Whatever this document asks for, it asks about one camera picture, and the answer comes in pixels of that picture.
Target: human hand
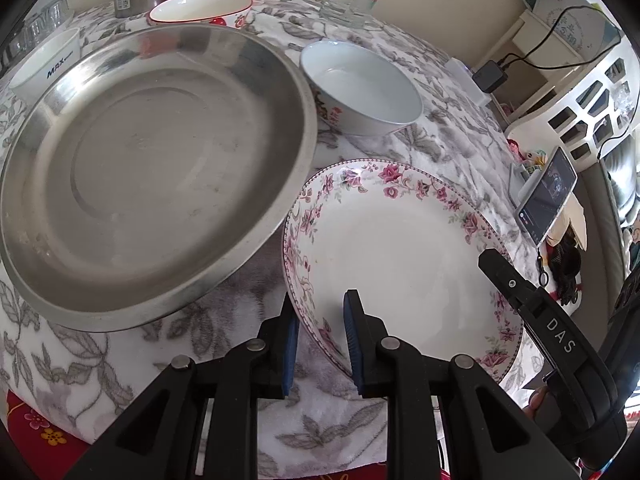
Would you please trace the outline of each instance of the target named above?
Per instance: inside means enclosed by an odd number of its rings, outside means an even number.
[[[531,420],[536,416],[538,408],[542,405],[542,401],[545,399],[545,395],[548,392],[546,386],[541,386],[529,397],[529,405],[525,406],[522,411]]]

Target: black cable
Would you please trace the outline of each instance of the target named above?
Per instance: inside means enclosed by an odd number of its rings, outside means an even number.
[[[568,10],[572,10],[572,9],[593,9],[593,10],[596,10],[597,12],[599,12],[600,14],[602,14],[604,16],[604,18],[616,29],[616,32],[618,34],[618,41],[616,43],[614,43],[613,45],[607,47],[605,50],[603,50],[601,53],[599,53],[593,59],[591,59],[589,61],[583,61],[583,62],[580,62],[580,63],[572,63],[572,64],[566,64],[566,65],[561,65],[561,66],[538,66],[538,65],[533,64],[530,61],[527,61],[527,57],[529,57],[531,54],[533,54],[537,49],[539,49],[545,43],[546,40],[549,39],[549,37],[551,37],[551,34],[556,29],[556,26],[558,25],[558,23],[560,23],[560,20],[564,16],[565,12],[567,12]],[[518,56],[517,54],[514,54],[513,52],[510,52],[506,56],[504,56],[500,61],[498,61],[498,65],[502,65],[502,63],[504,63],[504,61],[509,56],[516,56],[516,59],[513,59],[510,62],[508,62],[507,64],[503,65],[502,69],[503,70],[507,70],[508,67],[510,67],[513,63],[515,63],[517,61],[522,61],[522,62],[528,64],[529,66],[532,66],[533,68],[537,68],[539,70],[560,70],[560,69],[563,69],[563,68],[572,68],[572,67],[575,67],[575,66],[583,66],[583,65],[587,65],[589,63],[592,63],[593,61],[598,59],[600,56],[602,56],[602,55],[606,54],[607,52],[611,51],[615,46],[618,46],[621,42],[622,42],[622,35],[620,34],[620,31],[618,30],[616,25],[609,19],[609,17],[604,12],[602,12],[600,9],[597,9],[596,7],[592,7],[592,6],[569,6],[569,7],[565,8],[565,9],[563,9],[562,12],[560,12],[560,14],[556,18],[554,24],[549,29],[548,33],[545,35],[545,37],[534,48],[529,50],[523,57]]]
[[[546,40],[549,39],[549,37],[551,37],[551,34],[553,33],[553,31],[556,29],[556,27],[558,26],[558,23],[560,23],[560,20],[562,20],[562,17],[564,16],[565,12],[567,12],[568,10],[572,10],[572,9],[594,9],[594,10],[599,10],[596,9],[595,7],[589,6],[589,5],[578,5],[578,6],[570,6],[567,7],[565,9],[562,10],[562,12],[560,12],[559,16],[556,18],[556,20],[554,21],[554,24],[551,25],[551,28],[549,29],[549,32],[546,34],[546,36],[544,38],[542,38],[542,41],[540,41],[534,48],[532,48],[531,50],[529,50],[525,55],[524,58],[521,59],[526,59],[527,57],[530,56],[530,54],[532,54],[533,52],[535,52],[537,49],[539,49]],[[504,61],[509,57],[509,56],[515,56],[517,58],[520,58],[520,56],[518,56],[518,54],[514,54],[513,52],[508,53],[506,56],[504,56],[500,61],[498,61],[498,65],[502,65],[502,63],[504,63]]]
[[[609,137],[609,139],[606,139],[602,143],[602,145],[600,146],[600,149],[598,150],[598,160],[600,160],[600,155],[602,154],[602,149],[604,148],[604,145],[607,142],[609,142],[610,140],[620,139],[621,137],[624,137],[626,135],[626,133],[629,131],[629,128],[631,127],[631,124],[633,123],[634,118],[636,117],[636,112],[638,111],[638,104],[640,104],[640,89],[638,90],[638,97],[636,97],[636,107],[634,108],[634,112],[631,114],[631,118],[629,119],[629,122],[626,125],[625,131],[622,132],[621,134],[619,134],[618,136]]]

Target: stainless steel plate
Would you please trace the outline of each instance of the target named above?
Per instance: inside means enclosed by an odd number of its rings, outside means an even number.
[[[199,298],[296,199],[316,145],[283,53],[228,27],[143,30],[36,104],[2,172],[0,252],[45,318],[121,330]]]

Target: screw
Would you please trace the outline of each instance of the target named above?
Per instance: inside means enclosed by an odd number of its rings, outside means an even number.
[[[258,338],[249,339],[249,341],[247,341],[245,344],[251,352],[259,352],[260,350],[263,350],[265,346],[267,346],[267,343]]]
[[[453,359],[455,364],[457,364],[460,368],[464,368],[465,370],[469,370],[474,365],[474,360],[466,354],[456,355],[456,358]]]
[[[174,370],[186,370],[191,365],[191,358],[186,355],[177,355],[171,359],[171,368]]]
[[[383,337],[380,344],[382,348],[387,350],[398,350],[400,348],[400,342],[395,337]]]

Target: phone screen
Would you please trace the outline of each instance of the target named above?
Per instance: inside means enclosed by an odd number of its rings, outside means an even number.
[[[538,246],[551,229],[577,175],[564,151],[557,149],[531,196],[518,213],[524,228]]]

